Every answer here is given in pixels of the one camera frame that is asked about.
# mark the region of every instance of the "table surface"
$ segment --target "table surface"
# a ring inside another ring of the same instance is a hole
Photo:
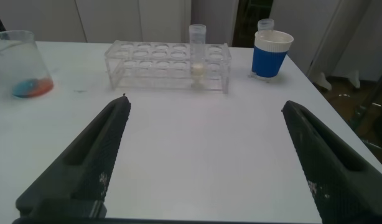
[[[0,98],[0,223],[15,200],[111,100],[132,103],[107,217],[238,222],[321,219],[281,109],[304,105],[382,173],[382,165],[289,57],[275,82],[248,77],[252,49],[231,48],[229,94],[110,89],[110,44],[38,42],[55,88]]]

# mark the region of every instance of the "glass beaker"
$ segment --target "glass beaker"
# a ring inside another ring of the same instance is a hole
[[[31,31],[0,32],[0,81],[19,98],[43,95],[53,88]]]

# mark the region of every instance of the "paper cup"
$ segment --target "paper cup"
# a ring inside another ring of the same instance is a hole
[[[291,47],[293,37],[276,30],[262,30],[254,35],[253,75],[273,78]]]

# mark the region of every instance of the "plastic cup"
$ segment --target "plastic cup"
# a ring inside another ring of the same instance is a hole
[[[36,47],[32,32],[0,32],[0,87],[2,86],[19,98],[43,95],[53,88],[53,81]]]
[[[252,72],[256,77],[274,78],[292,45],[293,37],[276,30],[262,30],[254,35]]]

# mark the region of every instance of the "test tube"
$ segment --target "test tube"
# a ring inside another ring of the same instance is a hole
[[[205,73],[206,26],[193,24],[189,28],[189,33],[191,74],[202,77]]]
[[[274,29],[274,19],[261,19],[258,22],[258,31],[262,30],[273,30]]]

